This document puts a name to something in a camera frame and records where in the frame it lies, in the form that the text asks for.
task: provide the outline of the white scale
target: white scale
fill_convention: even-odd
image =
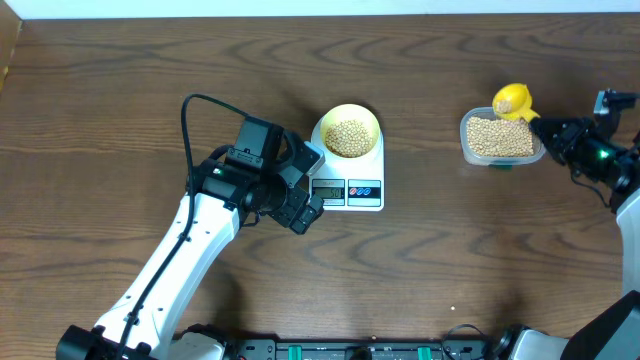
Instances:
[[[357,158],[332,153],[323,137],[329,126],[357,119],[374,139],[372,149]],[[375,115],[359,105],[340,105],[320,119],[311,143],[324,152],[325,163],[311,177],[309,192],[324,200],[329,211],[380,211],[384,207],[384,140]]]

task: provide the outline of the yellow scoop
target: yellow scoop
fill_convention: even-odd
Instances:
[[[509,84],[496,94],[493,98],[492,106],[496,115],[504,120],[518,121],[525,119],[530,122],[533,118],[540,117],[535,111],[531,110],[533,98],[529,94],[529,89],[525,84]],[[510,107],[507,112],[503,106]]]

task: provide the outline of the white wall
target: white wall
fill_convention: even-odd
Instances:
[[[22,19],[640,12],[640,0],[5,0]]]

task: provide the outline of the clear plastic container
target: clear plastic container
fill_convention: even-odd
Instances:
[[[469,139],[467,138],[467,123],[472,116],[483,119],[497,120],[498,117],[493,112],[492,107],[475,108],[469,111],[460,122],[460,144],[462,145],[462,153],[464,159],[473,165],[525,165],[534,163],[542,158],[546,152],[544,146],[536,136],[533,137],[533,155],[524,157],[498,157],[498,156],[482,156],[471,150]]]

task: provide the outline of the cable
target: cable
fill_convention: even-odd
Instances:
[[[158,268],[156,273],[153,274],[153,277],[151,278],[151,280],[149,280],[149,283],[142,291],[142,294],[140,294],[138,301],[133,306],[133,310],[129,313],[129,318],[127,319],[127,323],[125,324],[124,330],[122,331],[122,337],[120,337],[120,344],[118,344],[118,347],[116,348],[116,360],[122,359],[122,355],[124,355],[124,349],[126,348],[127,340],[129,339],[129,333],[131,333],[133,325],[138,320],[138,314],[140,313],[140,309],[142,309],[142,306],[144,305],[144,301],[147,299],[147,296],[155,286],[156,282],[158,282],[158,279],[160,279],[160,276],[162,276],[164,270],[167,268],[167,266],[169,266],[169,263],[180,249],[180,246],[182,246],[184,241],[188,238],[189,231],[191,231],[191,225],[193,224],[194,217],[196,194],[194,188],[195,179],[193,175],[193,158],[191,157],[191,144],[189,143],[189,132],[187,131],[187,106],[193,98],[203,99],[218,104],[244,117],[249,116],[249,114],[245,113],[244,111],[207,95],[189,94],[184,99],[184,102],[182,103],[182,110],[180,111],[180,125],[182,127],[182,140],[184,142],[184,152],[187,157],[187,174],[189,179],[189,215],[187,216],[187,224],[185,225],[182,233],[180,233],[178,241],[169,252],[169,255],[167,255],[162,264],[160,264],[160,267]]]
[[[449,350],[447,350],[447,348],[444,346],[444,342],[447,341],[447,338],[449,338],[451,335],[453,335],[456,331],[458,331],[460,329],[464,329],[464,328],[469,328],[469,329],[473,329],[473,330],[477,331],[480,334],[480,336],[482,336],[482,339],[484,341],[488,342],[488,345],[490,345],[489,337],[487,335],[485,335],[482,331],[480,331],[480,329],[478,329],[477,327],[475,327],[475,326],[473,326],[471,324],[460,324],[460,325],[454,327],[453,329],[449,330],[447,335],[445,335],[442,338],[442,341],[440,341],[440,343],[442,344],[442,352],[445,353],[450,360],[456,360],[456,359],[453,358],[453,356],[451,355]],[[484,359],[486,355],[487,354],[486,354],[486,347],[485,347],[485,349],[482,350],[482,356],[479,357],[479,358],[475,358],[473,360]]]
[[[581,183],[576,179],[576,176],[573,172],[571,172],[571,181],[578,185],[578,186],[582,186],[585,187],[591,191],[593,191],[594,193],[596,193],[596,195],[598,195],[598,197],[600,198],[600,201],[602,201],[602,204],[604,205],[604,207],[606,209],[611,207],[611,204],[607,204],[607,202],[604,200],[604,196],[602,196],[602,193],[600,192],[600,190],[598,190],[595,186],[591,186],[591,185],[587,185],[585,183]]]

